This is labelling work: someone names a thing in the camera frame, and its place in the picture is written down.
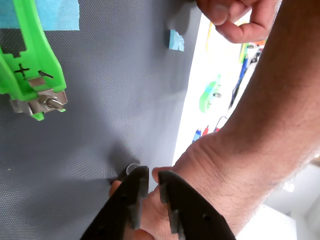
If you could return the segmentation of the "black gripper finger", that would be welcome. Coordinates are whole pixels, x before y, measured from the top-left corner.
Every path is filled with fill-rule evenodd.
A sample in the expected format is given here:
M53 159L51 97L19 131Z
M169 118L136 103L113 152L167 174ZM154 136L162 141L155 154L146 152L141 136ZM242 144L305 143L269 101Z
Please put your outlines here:
M173 171L158 173L160 200L167 206L170 230L180 240L234 240L225 218Z
M143 199L149 190L149 168L136 167L109 197L81 240L132 240L140 229Z

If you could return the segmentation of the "bare hand of person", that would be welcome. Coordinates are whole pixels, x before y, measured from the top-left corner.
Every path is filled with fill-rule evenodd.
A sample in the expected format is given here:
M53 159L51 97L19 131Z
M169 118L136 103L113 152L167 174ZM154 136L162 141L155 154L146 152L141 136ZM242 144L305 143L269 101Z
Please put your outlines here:
M280 0L197 0L216 31L233 44L265 40Z
M223 159L222 147L206 136L193 143L173 167L157 167L152 177L157 182L160 171L170 170L182 177L201 194L238 235L259 205L254 186L235 163ZM168 206L161 202L157 186L143 200L140 229L135 240L176 240L171 233Z

